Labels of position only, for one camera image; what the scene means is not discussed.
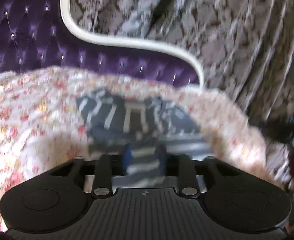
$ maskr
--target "striped fabric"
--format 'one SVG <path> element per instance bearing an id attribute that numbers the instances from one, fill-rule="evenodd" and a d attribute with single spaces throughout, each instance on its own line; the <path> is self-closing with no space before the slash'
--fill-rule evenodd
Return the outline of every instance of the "striped fabric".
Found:
<path id="1" fill-rule="evenodd" d="M 124 156 L 127 175 L 115 177 L 114 187 L 168 186 L 164 181 L 166 153 L 187 154 L 197 160 L 212 156 L 197 125 L 174 102 L 161 98 L 125 100 L 106 89 L 92 91 L 76 102 L 87 130 L 89 151 Z"/>

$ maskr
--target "bedspread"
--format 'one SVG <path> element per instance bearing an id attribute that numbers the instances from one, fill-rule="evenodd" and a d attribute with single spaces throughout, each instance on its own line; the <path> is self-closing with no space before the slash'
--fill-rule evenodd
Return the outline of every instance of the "bedspread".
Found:
<path id="1" fill-rule="evenodd" d="M 73 157 L 88 154 L 86 130 L 75 98 L 106 87 L 125 98 L 161 96 L 185 107 L 207 137 L 215 155 L 270 180 L 265 142 L 223 92 L 186 89 L 126 76 L 51 67 L 23 75 L 0 76 L 0 198 L 11 187 Z M 0 231 L 6 227 L 0 216 Z"/>

